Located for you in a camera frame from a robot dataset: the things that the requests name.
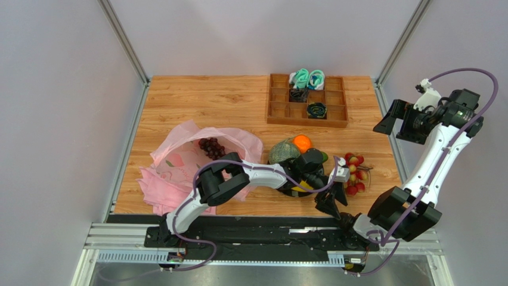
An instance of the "bunch of grapes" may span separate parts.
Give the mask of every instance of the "bunch of grapes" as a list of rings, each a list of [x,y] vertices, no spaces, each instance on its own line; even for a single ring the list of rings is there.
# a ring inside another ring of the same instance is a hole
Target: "bunch of grapes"
[[[212,160],[217,160],[226,155],[224,146],[217,142],[217,138],[202,138],[199,140],[199,148],[205,151],[205,155]]]

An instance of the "red fruit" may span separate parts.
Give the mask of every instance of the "red fruit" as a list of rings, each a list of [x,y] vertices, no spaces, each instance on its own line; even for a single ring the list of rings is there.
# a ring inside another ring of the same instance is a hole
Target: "red fruit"
[[[364,183],[357,183],[355,185],[357,187],[358,192],[365,192],[365,184]]]
[[[366,181],[368,180],[368,172],[365,170],[360,170],[357,172],[357,177],[362,181]]]
[[[358,193],[358,189],[357,187],[355,186],[349,186],[347,189],[346,189],[346,194],[350,195],[350,196],[354,196]]]
[[[353,156],[354,156],[353,153],[346,153],[346,156],[344,156],[344,159],[346,159],[346,161],[349,161],[349,158],[351,158]]]
[[[355,165],[349,165],[349,173],[354,174],[357,171],[357,167]]]
[[[365,158],[362,155],[357,155],[358,160],[360,161],[360,164],[363,164],[365,161]]]
[[[360,161],[359,161],[359,159],[358,159],[358,158],[356,158],[355,156],[353,156],[353,157],[349,158],[348,163],[349,163],[350,165],[351,165],[351,164],[353,164],[353,165],[355,165],[356,167],[358,167],[358,166],[360,165]]]
[[[354,182],[356,182],[356,180],[357,180],[357,174],[351,174],[351,176],[349,176],[349,181],[354,183]]]

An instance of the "rolled sock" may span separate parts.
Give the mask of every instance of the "rolled sock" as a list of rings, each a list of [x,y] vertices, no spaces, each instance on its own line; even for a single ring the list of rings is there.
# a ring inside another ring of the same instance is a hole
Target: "rolled sock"
[[[321,70],[314,70],[310,73],[307,87],[316,91],[322,91],[324,88],[324,73]]]
[[[305,88],[309,82],[309,71],[301,69],[289,74],[289,84],[294,85],[293,88]]]

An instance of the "yellow fruit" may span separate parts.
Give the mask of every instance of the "yellow fruit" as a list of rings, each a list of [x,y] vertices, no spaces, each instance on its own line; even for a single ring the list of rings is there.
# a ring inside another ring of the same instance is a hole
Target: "yellow fruit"
[[[298,147],[300,153],[305,153],[312,148],[311,140],[305,135],[298,135],[293,138],[293,143]]]

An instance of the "wooden tabletop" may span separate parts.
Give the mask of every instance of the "wooden tabletop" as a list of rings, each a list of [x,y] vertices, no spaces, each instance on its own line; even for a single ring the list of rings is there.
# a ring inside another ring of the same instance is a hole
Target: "wooden tabletop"
[[[190,119],[200,128],[233,127],[253,133],[265,145],[262,162],[267,161],[273,145],[301,133],[311,138],[315,148],[330,156],[342,157],[347,152],[362,154],[365,157],[363,165],[374,168],[371,184],[365,193],[349,197],[348,207],[338,204],[342,212],[367,213],[382,192],[400,184],[388,137],[372,131],[382,117],[369,77],[344,78],[349,126],[343,129],[267,124],[268,82],[268,76],[155,76],[114,212],[153,212],[152,206],[143,202],[143,192],[136,182],[141,178],[139,167],[152,164],[150,153],[173,127]],[[333,168],[332,160],[324,167],[329,173]],[[258,187],[244,202],[230,200],[217,207],[217,214],[326,216],[314,207],[314,195],[293,198],[270,188]]]

